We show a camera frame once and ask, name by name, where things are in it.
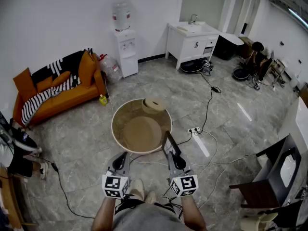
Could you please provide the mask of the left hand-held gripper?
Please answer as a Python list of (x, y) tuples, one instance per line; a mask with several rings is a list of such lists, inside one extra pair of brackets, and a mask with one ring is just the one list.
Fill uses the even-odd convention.
[(106, 173), (102, 175), (102, 189), (106, 197), (123, 199), (130, 187), (130, 158), (128, 152), (112, 157)]

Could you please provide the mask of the white sink cabinet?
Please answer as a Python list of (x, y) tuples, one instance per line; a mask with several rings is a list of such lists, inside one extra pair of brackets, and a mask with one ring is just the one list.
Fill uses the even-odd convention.
[(220, 31), (206, 22), (169, 23), (167, 25), (167, 46), (165, 58), (171, 54), (177, 59), (176, 69), (184, 62), (206, 58), (211, 60)]

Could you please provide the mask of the black throw with white bars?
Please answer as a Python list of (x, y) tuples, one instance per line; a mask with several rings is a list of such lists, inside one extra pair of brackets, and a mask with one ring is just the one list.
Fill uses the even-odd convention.
[(33, 83), (36, 85), (48, 77), (52, 77), (52, 79), (55, 80), (60, 74), (69, 71), (72, 75), (70, 85), (76, 87), (78, 82), (77, 79), (79, 77), (79, 64), (85, 52), (90, 55), (91, 53), (93, 53), (93, 48), (86, 48), (82, 51), (77, 51), (39, 69), (31, 75)]

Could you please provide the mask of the orange sofa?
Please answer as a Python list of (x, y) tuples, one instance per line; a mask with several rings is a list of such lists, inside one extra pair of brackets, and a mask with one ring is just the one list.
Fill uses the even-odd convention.
[(88, 89), (79, 84), (73, 89), (62, 91), (57, 96), (49, 98), (41, 105), (34, 117), (31, 119), (30, 123), (26, 126), (23, 125), (21, 121), (22, 108), (25, 102), (17, 92), (11, 120), (16, 122), (21, 127), (26, 128), (29, 125), (37, 124), (76, 105), (97, 98), (101, 94), (106, 95), (107, 90), (103, 80), (104, 75), (101, 72), (98, 55), (93, 52), (91, 53), (91, 56), (96, 63), (96, 70), (92, 77), (92, 84)]

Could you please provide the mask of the clear water bottle red label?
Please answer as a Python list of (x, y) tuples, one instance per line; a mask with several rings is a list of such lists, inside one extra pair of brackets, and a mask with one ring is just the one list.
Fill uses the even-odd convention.
[(130, 28), (130, 3), (128, 0), (117, 0), (112, 4), (112, 19), (116, 31), (123, 31)]

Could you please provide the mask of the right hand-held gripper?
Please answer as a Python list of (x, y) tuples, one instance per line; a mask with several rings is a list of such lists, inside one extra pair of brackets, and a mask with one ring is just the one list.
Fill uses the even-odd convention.
[(198, 177), (187, 166), (186, 155), (183, 153), (167, 153), (167, 162), (169, 168), (169, 185), (177, 197), (193, 195), (199, 188)]

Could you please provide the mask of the large orange cushion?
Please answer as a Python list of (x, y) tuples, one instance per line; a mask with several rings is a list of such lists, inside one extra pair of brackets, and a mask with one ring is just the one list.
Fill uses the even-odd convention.
[(96, 70), (96, 63), (88, 51), (84, 51), (78, 68), (78, 75), (81, 85), (89, 88), (92, 84), (92, 77)]

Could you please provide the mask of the square orange cushion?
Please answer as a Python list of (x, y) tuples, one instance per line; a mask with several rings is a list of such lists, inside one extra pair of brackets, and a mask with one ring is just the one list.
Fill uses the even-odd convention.
[(37, 90), (31, 78), (29, 68), (25, 69), (22, 73), (13, 78), (17, 87), (18, 93), (24, 102), (37, 94)]

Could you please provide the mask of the black-framed white printed card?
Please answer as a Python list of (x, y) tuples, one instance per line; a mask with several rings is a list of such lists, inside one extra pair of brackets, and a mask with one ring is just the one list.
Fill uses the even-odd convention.
[(171, 136), (171, 133), (169, 131), (165, 132), (164, 139), (161, 146), (164, 155), (167, 157), (169, 152), (171, 152), (174, 156), (180, 156), (181, 151), (174, 141), (173, 137)]

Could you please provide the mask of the person's grey shirt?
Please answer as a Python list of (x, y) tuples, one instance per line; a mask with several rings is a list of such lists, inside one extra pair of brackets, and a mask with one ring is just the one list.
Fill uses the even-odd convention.
[(176, 214), (154, 204), (140, 204), (119, 211), (114, 216), (112, 231), (189, 231)]

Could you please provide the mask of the person's right forearm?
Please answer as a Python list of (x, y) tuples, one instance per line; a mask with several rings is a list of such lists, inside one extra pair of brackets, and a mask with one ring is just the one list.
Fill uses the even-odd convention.
[(184, 224), (194, 231), (207, 231), (206, 224), (193, 197), (191, 195), (181, 198)]

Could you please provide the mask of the person's left forearm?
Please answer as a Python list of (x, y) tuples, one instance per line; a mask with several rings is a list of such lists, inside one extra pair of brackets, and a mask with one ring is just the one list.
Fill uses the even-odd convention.
[(91, 231), (112, 230), (115, 201), (115, 198), (104, 198), (103, 203), (94, 218)]

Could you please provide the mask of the long orange cushion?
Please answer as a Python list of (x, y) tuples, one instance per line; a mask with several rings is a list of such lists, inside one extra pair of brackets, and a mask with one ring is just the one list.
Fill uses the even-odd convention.
[(60, 74), (56, 79), (52, 79), (52, 76), (46, 78), (45, 80), (37, 84), (38, 93), (43, 92), (51, 87), (57, 87), (60, 84), (64, 83), (70, 77), (70, 71), (65, 71)]

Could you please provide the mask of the person's black striped shorts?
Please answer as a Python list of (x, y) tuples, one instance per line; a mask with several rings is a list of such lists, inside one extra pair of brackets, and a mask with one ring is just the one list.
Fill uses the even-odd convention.
[[(131, 198), (131, 197), (132, 196), (129, 195), (128, 198), (124, 198), (120, 201), (120, 204), (118, 204), (115, 207), (115, 215), (117, 213), (119, 213), (120, 211), (123, 211), (125, 209), (134, 209), (135, 207), (137, 207), (139, 205), (145, 204), (144, 201), (141, 201), (139, 199), (134, 199), (134, 198)], [(163, 205), (163, 204), (156, 202), (155, 204), (152, 204), (152, 205), (155, 205), (155, 206), (158, 206), (158, 207), (163, 208), (165, 210), (171, 211), (174, 214), (176, 213), (171, 204)]]

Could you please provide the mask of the empty clear water jug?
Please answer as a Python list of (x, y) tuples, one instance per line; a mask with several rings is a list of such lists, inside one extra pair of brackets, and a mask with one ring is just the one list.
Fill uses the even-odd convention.
[(122, 71), (117, 61), (108, 54), (101, 54), (99, 64), (102, 71), (106, 74), (110, 83), (117, 83), (123, 78)]

